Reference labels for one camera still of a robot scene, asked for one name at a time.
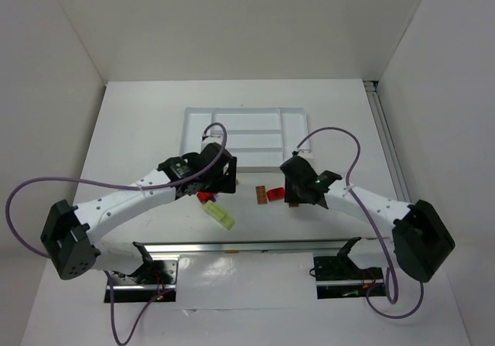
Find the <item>brown lego plate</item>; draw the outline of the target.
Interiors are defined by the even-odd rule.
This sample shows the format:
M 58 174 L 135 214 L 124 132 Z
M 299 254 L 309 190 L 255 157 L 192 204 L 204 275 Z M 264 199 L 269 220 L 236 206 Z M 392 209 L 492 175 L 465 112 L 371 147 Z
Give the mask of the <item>brown lego plate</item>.
M 266 194 L 266 189 L 265 186 L 256 186 L 255 187 L 255 192 L 256 192 L 256 199 L 257 199 L 257 204 L 267 204 L 268 202 L 268 197 Z

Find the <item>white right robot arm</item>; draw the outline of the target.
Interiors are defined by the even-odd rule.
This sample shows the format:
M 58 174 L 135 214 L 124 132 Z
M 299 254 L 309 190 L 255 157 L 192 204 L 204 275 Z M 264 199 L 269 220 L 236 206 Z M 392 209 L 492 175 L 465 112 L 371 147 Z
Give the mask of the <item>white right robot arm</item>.
M 376 224 L 383 244 L 377 238 L 351 238 L 340 249 L 339 255 L 358 269 L 393 265 L 414 280 L 427 283 L 455 248 L 429 202 L 409 204 L 347 185 L 336 173 L 316 173 L 301 156 L 285 161 L 280 170 L 285 176 L 285 202 L 318 205 Z

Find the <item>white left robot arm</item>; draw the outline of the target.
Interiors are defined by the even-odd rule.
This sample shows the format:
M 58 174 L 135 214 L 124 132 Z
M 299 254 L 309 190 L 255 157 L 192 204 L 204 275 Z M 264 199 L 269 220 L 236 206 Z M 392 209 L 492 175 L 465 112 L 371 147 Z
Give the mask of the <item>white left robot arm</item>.
M 237 158 L 218 143 L 160 163 L 131 185 L 90 202 L 66 200 L 49 210 L 41 242 L 59 277 L 70 280 L 91 269 L 148 280 L 160 268 L 139 242 L 114 243 L 104 236 L 140 214 L 199 192 L 232 194 L 236 190 Z

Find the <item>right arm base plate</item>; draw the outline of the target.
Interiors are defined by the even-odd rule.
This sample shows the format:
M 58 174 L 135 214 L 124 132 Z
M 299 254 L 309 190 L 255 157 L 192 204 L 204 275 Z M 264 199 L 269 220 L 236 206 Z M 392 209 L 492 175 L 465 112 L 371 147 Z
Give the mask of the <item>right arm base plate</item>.
M 309 274 L 316 280 L 319 300 L 385 296 L 384 273 L 381 268 L 357 268 L 348 258 L 317 256 Z

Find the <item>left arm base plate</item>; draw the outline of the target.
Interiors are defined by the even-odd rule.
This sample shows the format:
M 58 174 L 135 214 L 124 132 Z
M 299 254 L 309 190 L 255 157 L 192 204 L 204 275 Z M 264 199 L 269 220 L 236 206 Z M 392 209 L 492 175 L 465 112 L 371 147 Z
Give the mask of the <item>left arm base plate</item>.
M 156 303 L 176 301 L 178 255 L 159 255 L 154 258 L 149 272 L 139 277 L 111 272 L 115 303 L 147 303 L 155 297 Z

